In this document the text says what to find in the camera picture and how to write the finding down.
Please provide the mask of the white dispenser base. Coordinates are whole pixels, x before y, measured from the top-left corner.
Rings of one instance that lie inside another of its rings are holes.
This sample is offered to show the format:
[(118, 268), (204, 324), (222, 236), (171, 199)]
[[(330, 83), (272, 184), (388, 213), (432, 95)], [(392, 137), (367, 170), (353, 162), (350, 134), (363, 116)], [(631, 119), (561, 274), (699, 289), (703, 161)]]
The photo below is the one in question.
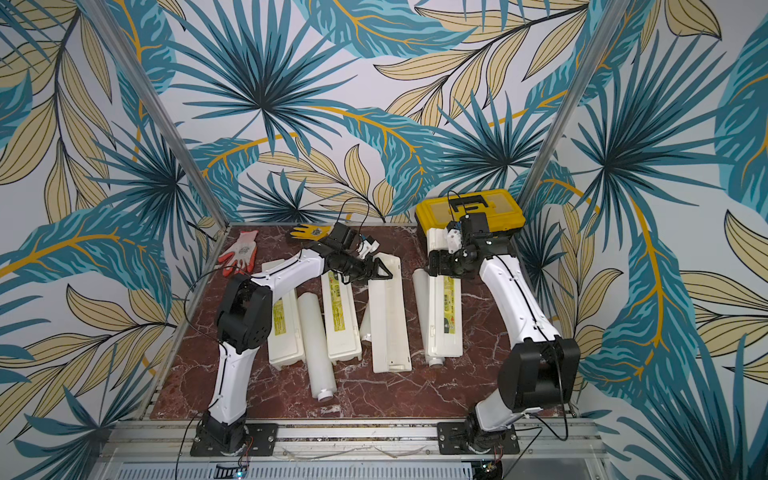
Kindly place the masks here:
[(384, 253), (377, 254), (375, 258), (391, 273), (391, 277), (368, 282), (373, 372), (409, 372), (412, 363), (401, 260)]

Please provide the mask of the white dispenser lid yellow label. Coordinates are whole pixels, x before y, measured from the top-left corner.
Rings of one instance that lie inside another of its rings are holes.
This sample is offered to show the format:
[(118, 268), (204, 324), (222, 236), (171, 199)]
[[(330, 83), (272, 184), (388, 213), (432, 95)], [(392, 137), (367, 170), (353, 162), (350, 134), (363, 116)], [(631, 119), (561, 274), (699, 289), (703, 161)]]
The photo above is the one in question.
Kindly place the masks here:
[(427, 354), (458, 358), (463, 355), (461, 280), (448, 276), (428, 278)]

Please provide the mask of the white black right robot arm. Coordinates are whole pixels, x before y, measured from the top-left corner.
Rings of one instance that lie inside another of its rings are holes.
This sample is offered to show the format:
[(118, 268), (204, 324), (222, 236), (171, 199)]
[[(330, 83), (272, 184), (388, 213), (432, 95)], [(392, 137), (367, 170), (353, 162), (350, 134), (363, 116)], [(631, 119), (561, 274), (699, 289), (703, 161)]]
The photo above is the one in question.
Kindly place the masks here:
[(467, 214), (426, 231), (432, 278), (480, 279), (506, 327), (511, 351), (497, 388), (469, 415), (473, 433), (497, 433), (526, 414), (563, 407), (571, 399), (581, 351), (551, 324), (513, 253), (513, 233), (493, 232), (483, 214)]

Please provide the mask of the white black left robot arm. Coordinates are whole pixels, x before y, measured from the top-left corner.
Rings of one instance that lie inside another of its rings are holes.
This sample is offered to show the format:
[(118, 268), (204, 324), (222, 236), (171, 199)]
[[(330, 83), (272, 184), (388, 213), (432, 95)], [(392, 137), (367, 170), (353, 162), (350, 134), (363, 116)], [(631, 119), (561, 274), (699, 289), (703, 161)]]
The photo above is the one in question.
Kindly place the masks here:
[(328, 235), (276, 266), (232, 276), (215, 320), (219, 367), (203, 419), (230, 427), (245, 418), (252, 365), (272, 331), (272, 312), (278, 300), (327, 272), (350, 282), (392, 279), (390, 270), (375, 257), (378, 248), (372, 237), (337, 223)]

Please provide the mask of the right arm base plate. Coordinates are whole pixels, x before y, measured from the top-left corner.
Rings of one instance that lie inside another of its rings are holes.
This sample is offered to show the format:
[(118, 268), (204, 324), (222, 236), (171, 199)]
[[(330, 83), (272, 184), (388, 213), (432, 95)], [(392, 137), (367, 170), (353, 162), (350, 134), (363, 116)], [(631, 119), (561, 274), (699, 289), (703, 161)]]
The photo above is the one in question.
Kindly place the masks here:
[(520, 452), (514, 429), (487, 432), (466, 421), (439, 422), (436, 426), (441, 455), (517, 454)]

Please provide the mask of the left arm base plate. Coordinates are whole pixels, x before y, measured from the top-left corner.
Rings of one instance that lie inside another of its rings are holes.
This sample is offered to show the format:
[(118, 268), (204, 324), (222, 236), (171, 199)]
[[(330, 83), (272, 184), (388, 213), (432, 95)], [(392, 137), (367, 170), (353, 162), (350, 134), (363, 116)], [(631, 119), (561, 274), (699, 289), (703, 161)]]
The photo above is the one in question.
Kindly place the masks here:
[(269, 457), (278, 433), (276, 423), (223, 425), (204, 422), (196, 429), (190, 450), (192, 457)]

